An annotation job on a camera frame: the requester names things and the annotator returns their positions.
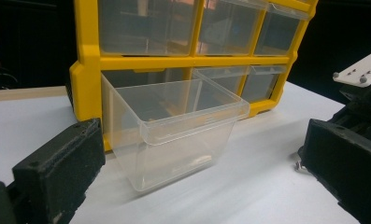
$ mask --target white table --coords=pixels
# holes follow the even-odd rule
[[[239,121],[218,163],[138,195],[112,153],[71,223],[358,223],[312,175],[294,171],[311,118],[343,105],[285,85],[279,105]],[[0,180],[76,122],[66,96],[0,101]]]

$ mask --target bolt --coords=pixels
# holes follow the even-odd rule
[[[365,83],[368,80],[365,76],[360,77],[360,82]]]

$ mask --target yellow frame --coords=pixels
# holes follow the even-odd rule
[[[74,0],[75,16],[78,41],[78,61],[70,68],[71,85],[74,113],[78,120],[91,118],[102,118],[102,94],[101,94],[101,71],[102,70],[153,70],[172,67],[198,67],[198,66],[233,66],[233,65],[254,65],[254,64],[285,64],[287,72],[278,77],[271,97],[257,103],[250,104],[250,117],[260,112],[275,107],[283,92],[283,86],[291,71],[291,67],[297,58],[297,51],[301,40],[307,29],[308,21],[301,21],[294,36],[293,43],[287,56],[261,57],[253,56],[258,38],[253,38],[250,46],[250,55],[246,56],[224,56],[208,57],[198,56],[195,52],[195,45],[199,36],[201,19],[203,17],[203,5],[206,0],[199,0],[196,11],[195,32],[193,34],[193,45],[189,56],[182,57],[123,57],[103,56],[100,54],[98,37],[98,3],[97,0]],[[280,4],[304,11],[311,20],[316,13],[318,0],[308,0],[307,3],[298,0],[269,0],[269,3]],[[259,35],[265,11],[260,14],[257,23],[256,35]]]

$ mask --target white bracket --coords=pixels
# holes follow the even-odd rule
[[[333,79],[357,87],[371,85],[371,54],[342,72],[334,73]]]

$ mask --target table surface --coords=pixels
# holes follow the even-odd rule
[[[76,122],[63,89],[0,100],[7,185],[17,162]],[[277,107],[236,123],[217,164],[144,195],[108,153],[71,223],[358,223],[314,176],[294,171],[308,120],[327,120],[342,106],[286,83]]]

